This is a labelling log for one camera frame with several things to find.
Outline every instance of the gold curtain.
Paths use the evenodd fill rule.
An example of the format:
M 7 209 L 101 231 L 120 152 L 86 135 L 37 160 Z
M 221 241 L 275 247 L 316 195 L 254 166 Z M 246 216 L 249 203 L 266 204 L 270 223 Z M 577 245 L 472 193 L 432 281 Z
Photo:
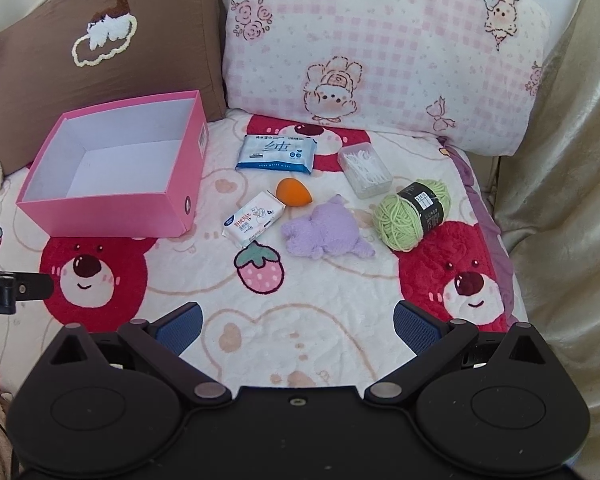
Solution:
M 582 0 L 544 79 L 525 140 L 500 163 L 496 222 L 530 320 L 592 416 L 576 464 L 600 480 L 600 0 Z

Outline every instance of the pillow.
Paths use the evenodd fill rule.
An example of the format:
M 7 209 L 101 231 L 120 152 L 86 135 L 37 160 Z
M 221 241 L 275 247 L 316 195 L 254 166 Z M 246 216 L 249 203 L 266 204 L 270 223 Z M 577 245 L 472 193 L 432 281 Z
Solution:
M 428 132 L 479 155 L 525 133 L 549 17 L 533 0 L 225 0 L 228 105 Z
M 218 0 L 50 0 L 0 32 L 0 161 L 30 163 L 64 113 L 197 89 L 226 108 Z

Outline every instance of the green yarn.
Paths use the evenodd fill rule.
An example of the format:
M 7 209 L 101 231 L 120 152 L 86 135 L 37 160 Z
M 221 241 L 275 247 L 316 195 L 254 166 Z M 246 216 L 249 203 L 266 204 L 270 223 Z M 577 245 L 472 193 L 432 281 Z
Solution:
M 443 221 L 451 208 L 451 196 L 444 182 L 439 180 L 417 180 L 436 194 L 442 206 Z M 411 251 L 424 236 L 422 224 L 416 210 L 402 197 L 387 195 L 374 212 L 374 225 L 380 239 L 394 251 Z

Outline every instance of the triangular cutout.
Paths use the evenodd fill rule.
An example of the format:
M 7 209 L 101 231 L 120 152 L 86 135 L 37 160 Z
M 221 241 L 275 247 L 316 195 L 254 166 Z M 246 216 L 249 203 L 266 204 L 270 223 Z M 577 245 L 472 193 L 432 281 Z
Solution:
M 518 338 L 509 359 L 512 359 L 513 361 L 523 361 L 525 363 L 534 363 L 537 365 L 544 364 L 544 359 L 540 355 L 538 347 L 536 347 L 528 335 L 523 335 Z
M 80 344 L 80 340 L 75 335 L 69 335 L 64 338 L 62 346 L 51 360 L 51 364 L 65 365 L 67 363 L 77 363 L 86 360 L 87 354 L 85 354 L 84 349 Z

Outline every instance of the pink box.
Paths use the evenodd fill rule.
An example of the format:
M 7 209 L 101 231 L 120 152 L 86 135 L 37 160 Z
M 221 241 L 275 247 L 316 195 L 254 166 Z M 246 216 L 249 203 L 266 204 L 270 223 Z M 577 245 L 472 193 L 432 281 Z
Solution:
M 179 237 L 193 224 L 207 141 L 198 91 L 74 110 L 16 203 L 50 236 Z

